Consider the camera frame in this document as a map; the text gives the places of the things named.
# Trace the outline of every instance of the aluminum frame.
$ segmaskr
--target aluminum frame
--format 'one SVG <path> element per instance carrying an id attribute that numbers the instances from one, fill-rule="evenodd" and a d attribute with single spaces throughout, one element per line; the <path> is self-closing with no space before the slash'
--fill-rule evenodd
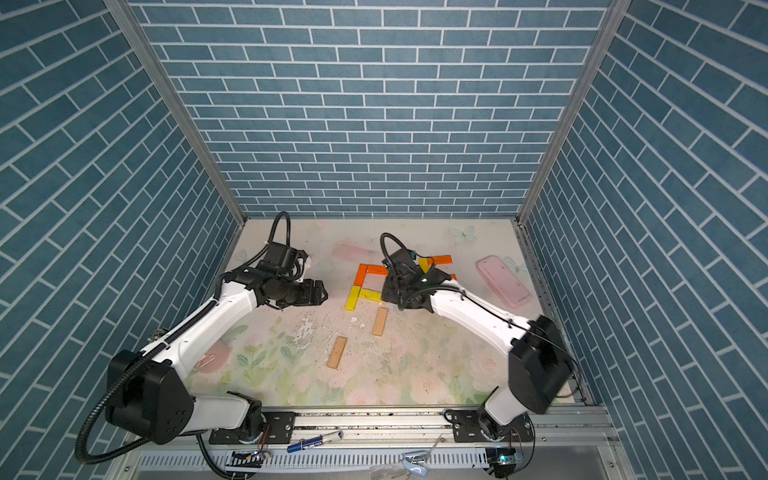
<path id="1" fill-rule="evenodd" d="M 496 442 L 461 443 L 453 442 L 452 426 L 442 417 L 446 406 L 392 406 L 392 407 L 308 407 L 308 408 L 265 408 L 264 411 L 290 410 L 296 413 L 296 422 L 291 442 L 301 438 L 322 435 L 337 429 L 344 431 L 344 441 L 316 447 L 313 451 L 345 451 L 350 454 L 363 454 L 382 449 L 429 449 L 442 435 L 445 439 L 437 447 L 452 449 L 466 447 L 476 449 L 498 446 Z M 466 409 L 467 406 L 454 406 Z M 536 448 L 550 446 L 591 446 L 605 449 L 601 457 L 605 462 L 619 465 L 617 449 L 621 449 L 616 430 L 603 406 L 552 405 L 544 415 L 531 415 L 531 422 L 536 431 Z M 532 447 L 532 442 L 523 442 L 524 448 Z M 270 451 L 283 452 L 287 445 L 271 445 Z M 180 452 L 197 455 L 197 443 L 194 437 L 180 437 L 166 445 L 149 445 L 129 452 L 114 463 L 109 475 L 110 480 L 131 480 L 136 475 L 142 455 L 162 457 L 179 456 Z M 219 460 L 229 456 L 235 449 L 232 445 L 210 445 L 208 449 Z M 175 465 L 174 469 L 184 470 L 186 466 Z M 189 465 L 190 470 L 199 470 L 200 463 Z M 631 477 L 609 477 L 631 480 Z"/>
<path id="2" fill-rule="evenodd" d="M 530 217 L 533 206 L 536 204 L 536 200 L 539 194 L 541 194 L 541 189 L 544 188 L 549 173 L 558 159 L 560 150 L 562 150 L 565 143 L 565 138 L 571 131 L 574 120 L 576 120 L 576 114 L 581 109 L 587 93 L 589 93 L 592 81 L 598 75 L 598 69 L 603 63 L 603 59 L 605 59 L 608 47 L 611 46 L 611 42 L 614 40 L 616 31 L 624 19 L 624 14 L 627 12 L 630 3 L 631 0 L 613 0 L 611 6 L 605 12 L 598 35 L 594 39 L 594 44 L 589 49 L 587 58 L 584 60 L 584 66 L 581 68 L 581 73 L 576 80 L 576 85 L 574 85 L 571 96 L 568 97 L 568 102 L 565 104 L 565 108 L 563 108 L 563 114 L 560 116 L 558 126 L 551 136 L 544 155 L 541 157 L 541 164 L 539 164 L 536 174 L 533 176 L 528 194 L 525 195 L 523 204 L 520 206 L 517 217 L 519 223 L 525 223 L 528 217 Z"/>
<path id="3" fill-rule="evenodd" d="M 176 123 L 178 123 L 181 132 L 184 134 L 184 138 L 189 141 L 197 155 L 198 161 L 208 173 L 210 180 L 232 213 L 235 221 L 240 227 L 243 227 L 246 221 L 246 214 L 232 194 L 227 181 L 224 180 L 221 170 L 216 165 L 214 156 L 208 150 L 208 146 L 205 140 L 203 140 L 202 135 L 200 135 L 200 131 L 197 129 L 187 108 L 184 107 L 181 96 L 176 91 L 173 82 L 170 81 L 170 77 L 168 77 L 165 67 L 163 67 L 160 58 L 157 56 L 157 52 L 152 48 L 149 37 L 147 37 L 144 29 L 139 25 L 138 18 L 136 18 L 133 9 L 127 0 L 104 0 L 104 4 L 112 14 L 112 18 L 118 24 L 147 75 L 152 80 L 152 84 L 157 89 L 157 93 L 160 94 L 166 107 L 168 107 L 170 114 L 174 116 Z"/>

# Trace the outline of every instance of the blue tile wall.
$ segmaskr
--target blue tile wall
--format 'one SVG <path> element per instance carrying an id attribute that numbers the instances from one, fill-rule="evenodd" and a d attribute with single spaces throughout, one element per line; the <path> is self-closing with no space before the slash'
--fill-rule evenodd
<path id="1" fill-rule="evenodd" d="M 766 478 L 767 19 L 634 0 L 528 224 L 638 478 Z"/>
<path id="2" fill-rule="evenodd" d="M 236 225 L 101 0 L 0 2 L 0 185 L 0 478 L 103 478 L 72 452 L 107 362 L 199 305 Z"/>
<path id="3" fill-rule="evenodd" d="M 131 4 L 250 217 L 512 217 L 609 1 L 166 3 Z"/>

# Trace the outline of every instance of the pink phone case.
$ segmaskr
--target pink phone case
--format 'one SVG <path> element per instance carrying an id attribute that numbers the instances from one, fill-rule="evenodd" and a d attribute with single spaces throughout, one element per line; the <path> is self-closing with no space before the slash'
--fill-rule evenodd
<path id="1" fill-rule="evenodd" d="M 477 269 L 510 311 L 531 301 L 531 292 L 496 255 L 478 261 Z"/>

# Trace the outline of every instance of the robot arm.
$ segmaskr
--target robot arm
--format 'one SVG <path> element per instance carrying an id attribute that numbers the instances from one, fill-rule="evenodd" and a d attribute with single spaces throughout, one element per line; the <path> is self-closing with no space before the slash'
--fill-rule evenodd
<path id="1" fill-rule="evenodd" d="M 273 241 L 283 216 L 285 244 Z M 281 310 L 327 300 L 322 281 L 303 278 L 307 260 L 306 252 L 290 246 L 290 218 L 281 212 L 265 247 L 217 279 L 220 285 L 206 303 L 172 330 L 158 330 L 139 352 L 123 350 L 110 361 L 108 390 L 81 428 L 75 458 L 84 464 L 105 462 L 149 441 L 161 445 L 188 432 L 213 428 L 232 429 L 244 443 L 257 439 L 263 428 L 260 402 L 233 392 L 193 396 L 183 381 L 204 353 L 257 307 Z M 140 440 L 106 454 L 89 454 L 88 436 L 102 411 L 108 422 Z"/>
<path id="2" fill-rule="evenodd" d="M 391 256 L 385 239 L 400 249 Z M 454 320 L 472 331 L 508 359 L 508 383 L 497 387 L 478 409 L 478 423 L 490 439 L 500 439 L 519 415 L 544 413 L 571 374 L 554 323 L 517 316 L 473 295 L 434 266 L 427 272 L 415 262 L 415 252 L 389 233 L 381 237 L 383 263 L 388 275 L 382 300 L 403 309 L 425 309 Z"/>

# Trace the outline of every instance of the metal mounting plate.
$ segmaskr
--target metal mounting plate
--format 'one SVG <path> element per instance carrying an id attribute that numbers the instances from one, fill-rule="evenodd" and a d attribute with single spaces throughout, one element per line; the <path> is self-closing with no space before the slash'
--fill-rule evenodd
<path id="1" fill-rule="evenodd" d="M 458 423 L 453 425 L 453 441 L 456 443 L 477 443 L 487 442 L 488 438 L 483 435 L 478 424 L 478 415 L 475 410 L 452 410 L 447 414 L 449 418 Z M 520 433 L 521 438 L 514 432 L 504 435 L 498 440 L 499 443 L 509 442 L 509 436 L 512 435 L 512 442 L 531 442 L 533 440 L 533 429 L 531 419 L 528 415 L 520 415 L 512 420 L 512 427 Z"/>
<path id="2" fill-rule="evenodd" d="M 270 430 L 266 433 L 266 444 L 287 445 L 293 433 L 293 423 L 296 421 L 294 412 L 262 412 Z M 242 445 L 237 438 L 230 436 L 230 430 L 216 429 L 210 433 L 208 442 L 211 445 Z"/>

